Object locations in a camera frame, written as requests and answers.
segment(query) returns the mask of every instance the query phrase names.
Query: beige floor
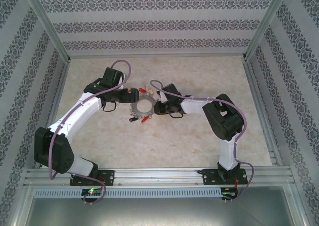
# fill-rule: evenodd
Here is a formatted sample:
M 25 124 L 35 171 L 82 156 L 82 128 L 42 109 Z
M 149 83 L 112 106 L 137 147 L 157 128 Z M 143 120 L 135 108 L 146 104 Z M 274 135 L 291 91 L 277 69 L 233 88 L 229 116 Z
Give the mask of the beige floor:
M 87 84 L 102 77 L 117 59 L 73 59 L 57 118 L 73 106 Z M 271 160 L 240 57 L 127 58 L 132 75 L 125 88 L 150 87 L 157 79 L 174 83 L 183 94 L 214 97 L 226 93 L 242 109 L 248 128 L 239 142 L 238 157 L 255 166 Z M 127 72 L 124 63 L 117 69 Z M 95 113 L 72 142 L 74 153 L 99 167 L 212 167 L 219 158 L 219 139 L 204 116 L 182 119 L 153 115 L 144 124 L 129 122 L 130 105 Z

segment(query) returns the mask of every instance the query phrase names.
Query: enclosure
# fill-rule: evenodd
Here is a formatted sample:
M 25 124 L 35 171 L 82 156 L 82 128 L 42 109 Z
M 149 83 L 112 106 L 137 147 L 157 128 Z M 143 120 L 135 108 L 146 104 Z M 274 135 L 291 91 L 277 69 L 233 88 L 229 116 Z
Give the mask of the enclosure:
M 1 0 L 0 12 L 0 225 L 319 225 L 319 0 Z M 96 112 L 71 144 L 114 170 L 97 205 L 69 174 L 49 178 L 35 131 L 118 59 L 132 66 L 125 88 L 157 99 L 155 79 L 182 95 L 225 93 L 243 111 L 238 159 L 254 166 L 243 196 L 240 184 L 224 202 L 234 185 L 198 173 L 221 155 L 204 116 L 141 124 L 129 103 Z

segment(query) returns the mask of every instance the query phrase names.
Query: ventilated metal strip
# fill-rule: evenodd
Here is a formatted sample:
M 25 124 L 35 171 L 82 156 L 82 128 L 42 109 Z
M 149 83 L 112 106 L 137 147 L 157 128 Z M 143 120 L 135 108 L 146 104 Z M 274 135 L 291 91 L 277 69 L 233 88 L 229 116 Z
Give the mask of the ventilated metal strip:
M 82 189 L 37 189 L 36 199 L 78 199 Z M 211 198 L 221 197 L 218 187 L 205 188 L 180 188 L 180 189 L 107 189 L 105 198 L 129 199 L 129 198 Z

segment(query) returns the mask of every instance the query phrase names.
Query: black mounting plate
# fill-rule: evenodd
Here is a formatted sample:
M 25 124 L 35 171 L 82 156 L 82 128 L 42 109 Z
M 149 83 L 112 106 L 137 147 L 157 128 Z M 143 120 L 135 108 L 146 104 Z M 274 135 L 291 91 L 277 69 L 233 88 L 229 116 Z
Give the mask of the black mounting plate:
M 246 185 L 248 183 L 245 169 L 239 169 L 237 173 L 226 181 L 223 181 L 219 176 L 218 169 L 203 169 L 197 172 L 203 175 L 204 185 L 234 185 L 236 178 L 239 185 Z
M 114 170 L 99 170 L 96 178 L 102 181 L 105 186 L 113 186 L 114 173 Z M 93 180 L 71 175 L 70 186 L 101 186 L 101 184 Z

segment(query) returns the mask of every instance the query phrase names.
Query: patterned wallpaper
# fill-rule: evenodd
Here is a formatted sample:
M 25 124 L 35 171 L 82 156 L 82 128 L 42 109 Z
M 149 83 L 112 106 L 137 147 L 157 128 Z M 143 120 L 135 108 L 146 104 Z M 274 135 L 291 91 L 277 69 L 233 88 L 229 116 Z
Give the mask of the patterned wallpaper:
M 318 2 L 284 0 L 250 59 L 311 225 L 319 225 Z
M 27 0 L 0 4 L 0 225 L 14 212 L 33 136 L 48 122 L 64 62 Z
M 244 53 L 271 0 L 40 0 L 68 53 Z

